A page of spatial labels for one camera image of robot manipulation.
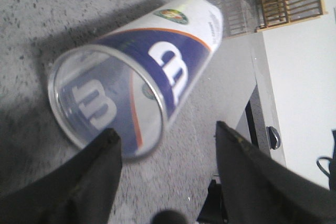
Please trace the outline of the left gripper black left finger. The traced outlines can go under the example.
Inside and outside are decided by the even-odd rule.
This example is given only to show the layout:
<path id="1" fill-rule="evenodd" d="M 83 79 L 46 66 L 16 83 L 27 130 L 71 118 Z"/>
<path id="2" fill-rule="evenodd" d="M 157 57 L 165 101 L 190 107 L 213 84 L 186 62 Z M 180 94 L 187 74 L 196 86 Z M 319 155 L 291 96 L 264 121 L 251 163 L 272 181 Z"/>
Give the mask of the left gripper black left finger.
<path id="1" fill-rule="evenodd" d="M 58 169 L 2 197 L 1 223 L 108 223 L 121 170 L 121 139 L 105 129 Z"/>

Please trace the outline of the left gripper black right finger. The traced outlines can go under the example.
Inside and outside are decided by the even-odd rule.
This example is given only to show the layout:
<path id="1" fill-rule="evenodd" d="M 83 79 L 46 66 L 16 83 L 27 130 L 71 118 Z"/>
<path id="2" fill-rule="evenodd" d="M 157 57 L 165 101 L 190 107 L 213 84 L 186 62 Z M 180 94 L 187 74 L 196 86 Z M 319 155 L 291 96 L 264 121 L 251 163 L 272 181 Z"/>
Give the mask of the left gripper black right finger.
<path id="1" fill-rule="evenodd" d="M 335 192 L 279 164 L 225 122 L 216 159 L 229 223 L 335 223 Z"/>

